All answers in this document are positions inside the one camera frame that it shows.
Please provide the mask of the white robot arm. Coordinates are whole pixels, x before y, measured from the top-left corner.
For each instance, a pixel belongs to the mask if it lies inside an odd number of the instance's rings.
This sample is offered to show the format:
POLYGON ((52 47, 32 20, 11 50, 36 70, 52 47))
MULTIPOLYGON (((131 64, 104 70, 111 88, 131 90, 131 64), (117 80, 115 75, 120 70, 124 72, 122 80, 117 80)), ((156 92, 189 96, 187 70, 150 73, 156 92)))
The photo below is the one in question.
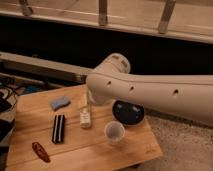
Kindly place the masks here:
POLYGON ((128 59, 112 53, 86 78, 90 99, 121 100, 213 126, 213 75, 134 75, 128 59))

